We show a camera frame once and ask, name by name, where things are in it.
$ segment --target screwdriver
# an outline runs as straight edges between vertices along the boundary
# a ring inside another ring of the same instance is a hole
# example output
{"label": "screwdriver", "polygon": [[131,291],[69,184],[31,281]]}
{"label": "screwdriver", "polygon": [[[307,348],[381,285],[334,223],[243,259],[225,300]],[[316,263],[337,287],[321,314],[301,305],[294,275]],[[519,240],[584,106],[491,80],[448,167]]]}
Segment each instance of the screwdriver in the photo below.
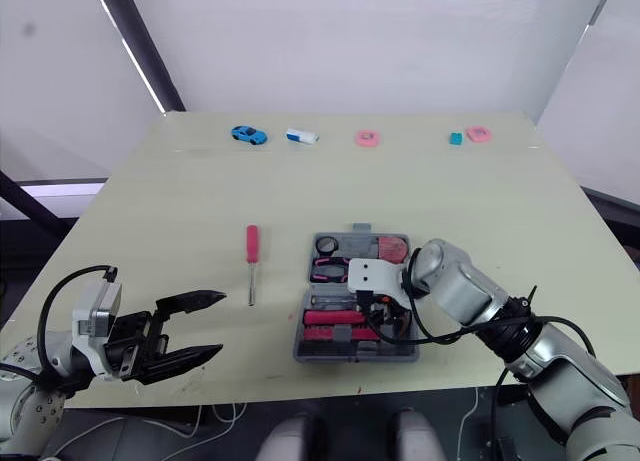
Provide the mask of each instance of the screwdriver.
{"label": "screwdriver", "polygon": [[256,304],[255,267],[260,254],[260,231],[255,224],[247,226],[247,263],[249,263],[249,306]]}

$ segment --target white eraser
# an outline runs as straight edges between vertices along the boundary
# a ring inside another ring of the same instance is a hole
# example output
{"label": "white eraser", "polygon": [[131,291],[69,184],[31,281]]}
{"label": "white eraser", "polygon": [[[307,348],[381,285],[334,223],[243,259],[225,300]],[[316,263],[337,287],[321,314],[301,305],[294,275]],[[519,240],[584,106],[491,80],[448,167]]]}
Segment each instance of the white eraser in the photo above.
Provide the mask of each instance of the white eraser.
{"label": "white eraser", "polygon": [[291,141],[298,141],[304,144],[315,144],[320,136],[316,133],[310,133],[308,131],[300,131],[299,129],[289,128],[287,129],[287,139]]}

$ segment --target white cable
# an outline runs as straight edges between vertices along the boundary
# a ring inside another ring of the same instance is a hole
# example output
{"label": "white cable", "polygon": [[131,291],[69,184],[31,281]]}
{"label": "white cable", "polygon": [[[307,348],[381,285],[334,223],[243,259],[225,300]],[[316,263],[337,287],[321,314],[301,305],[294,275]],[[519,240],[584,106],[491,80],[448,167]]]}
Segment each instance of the white cable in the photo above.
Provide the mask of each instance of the white cable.
{"label": "white cable", "polygon": [[469,416],[471,416],[473,413],[476,412],[476,409],[478,409],[478,388],[477,387],[476,387],[476,401],[473,403],[473,408],[467,411],[467,414],[465,414],[460,420],[460,429],[458,429],[458,449],[456,450],[456,452],[458,453],[456,455],[457,461],[460,461],[460,443],[462,442],[462,430],[464,429],[464,423]]}
{"label": "white cable", "polygon": [[218,414],[218,411],[216,411],[215,406],[211,406],[211,409],[213,410],[213,415],[216,417],[218,421],[220,421],[221,423],[232,423],[233,421],[237,421],[242,417],[244,412],[247,410],[247,403],[244,403],[244,405],[242,406],[242,409],[240,410],[240,414],[238,414],[238,416],[235,416],[233,418],[223,418]]}
{"label": "white cable", "polygon": [[193,438],[195,436],[196,431],[198,431],[198,428],[200,427],[200,416],[201,415],[202,415],[202,405],[200,405],[200,407],[198,408],[198,417],[196,418],[196,424],[193,426],[193,429],[191,430],[190,433],[183,433],[179,429],[176,429],[173,426],[169,426],[169,425],[161,423],[159,421],[151,421],[151,420],[145,419],[144,422],[147,423],[147,424],[152,424],[154,426],[158,426],[159,428],[166,429],[167,431],[171,431],[173,434],[177,434],[181,438],[191,439],[191,438]]}
{"label": "white cable", "polygon": [[231,431],[233,429],[233,426],[236,424],[236,419],[238,418],[236,417],[236,405],[232,404],[231,408],[233,409],[233,418],[231,418],[233,421],[231,421],[231,424],[229,425],[229,427],[227,429],[225,429],[223,432],[221,432],[220,434],[216,434],[215,436],[211,437],[211,438],[207,438],[203,441],[200,441],[198,443],[192,444],[191,446],[187,446],[186,448],[182,448],[179,451],[176,451],[173,454],[170,454],[169,456],[166,456],[164,458],[162,458],[161,461],[167,461],[175,456],[178,456],[179,454],[184,453],[185,451],[189,451],[190,449],[193,448],[197,448],[198,446],[202,446],[203,444],[209,443],[211,441],[215,441],[218,438],[221,438],[222,436],[224,436],[225,434],[227,434],[229,431]]}
{"label": "white cable", "polygon": [[60,446],[58,448],[58,450],[55,453],[53,453],[53,456],[58,456],[62,451],[67,449],[71,444],[75,443],[77,440],[79,440],[80,438],[86,436],[87,434],[93,433],[96,429],[101,428],[102,426],[105,426],[107,424],[115,423],[116,421],[120,421],[121,419],[124,419],[124,418],[122,418],[122,417],[120,417],[120,418],[111,418],[111,419],[107,419],[106,421],[103,421],[103,422],[101,422],[99,424],[96,424],[93,428],[87,429],[83,433],[80,433],[79,435],[71,438],[69,441],[64,443],[62,446]]}

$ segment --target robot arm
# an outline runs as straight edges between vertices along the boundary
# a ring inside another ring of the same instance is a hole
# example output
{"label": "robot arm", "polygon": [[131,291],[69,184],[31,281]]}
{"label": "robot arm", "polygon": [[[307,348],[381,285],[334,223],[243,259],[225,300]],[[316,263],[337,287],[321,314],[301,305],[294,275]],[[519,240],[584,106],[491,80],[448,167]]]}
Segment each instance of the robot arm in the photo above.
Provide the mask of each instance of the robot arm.
{"label": "robot arm", "polygon": [[[434,239],[414,256],[408,273],[412,295],[430,294],[461,325],[530,318],[476,334],[528,384],[536,414],[556,439],[566,442],[569,461],[640,460],[640,423],[607,368],[555,326],[534,321],[528,300],[509,296],[463,250]],[[409,308],[401,268],[395,265],[352,260],[348,283],[352,292],[387,294]]]}
{"label": "robot arm", "polygon": [[0,368],[0,457],[37,459],[62,418],[65,400],[87,389],[94,377],[151,384],[186,373],[215,356],[222,345],[167,353],[163,323],[172,314],[207,308],[225,297],[192,291],[156,301],[148,311],[117,317],[122,286],[108,280],[87,284],[72,314],[72,329],[47,332],[47,358],[55,371],[42,376],[36,336],[2,360],[40,375],[31,381]]}

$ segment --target eraser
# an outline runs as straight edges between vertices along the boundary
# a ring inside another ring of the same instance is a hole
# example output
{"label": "eraser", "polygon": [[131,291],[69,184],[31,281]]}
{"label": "eraser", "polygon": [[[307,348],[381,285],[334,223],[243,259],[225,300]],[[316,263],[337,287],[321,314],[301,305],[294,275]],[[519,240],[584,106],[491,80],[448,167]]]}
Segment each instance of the eraser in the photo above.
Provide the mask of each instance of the eraser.
{"label": "eraser", "polygon": [[466,129],[465,133],[474,143],[486,143],[491,140],[491,131],[484,126],[471,126]]}
{"label": "eraser", "polygon": [[376,131],[363,129],[356,133],[356,144],[363,148],[373,148],[380,142],[380,135]]}
{"label": "eraser", "polygon": [[320,139],[320,136],[318,136],[316,133],[289,128],[287,129],[287,139],[304,144],[315,144],[316,141]]}
{"label": "eraser", "polygon": [[459,146],[462,144],[462,133],[451,133],[451,137],[449,138],[449,144],[455,144]]}

